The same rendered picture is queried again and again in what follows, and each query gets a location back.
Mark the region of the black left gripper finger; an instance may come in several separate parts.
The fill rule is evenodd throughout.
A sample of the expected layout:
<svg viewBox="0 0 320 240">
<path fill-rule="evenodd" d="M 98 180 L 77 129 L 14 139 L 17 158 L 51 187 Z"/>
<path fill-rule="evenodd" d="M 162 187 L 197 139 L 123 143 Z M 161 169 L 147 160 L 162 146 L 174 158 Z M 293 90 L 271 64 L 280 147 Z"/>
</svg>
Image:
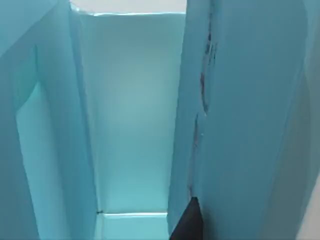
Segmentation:
<svg viewBox="0 0 320 240">
<path fill-rule="evenodd" d="M 204 240 L 204 221 L 197 197 L 192 197 L 169 240 Z"/>
</svg>

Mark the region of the light blue rack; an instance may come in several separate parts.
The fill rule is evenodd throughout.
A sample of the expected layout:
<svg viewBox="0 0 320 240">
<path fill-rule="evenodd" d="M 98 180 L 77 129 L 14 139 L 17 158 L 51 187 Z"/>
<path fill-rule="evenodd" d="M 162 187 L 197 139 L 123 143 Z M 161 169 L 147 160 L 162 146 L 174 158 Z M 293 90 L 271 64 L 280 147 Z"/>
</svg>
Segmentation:
<svg viewBox="0 0 320 240">
<path fill-rule="evenodd" d="M 208 0 L 107 1 L 0 0 L 0 240 L 171 240 L 189 201 Z"/>
</svg>

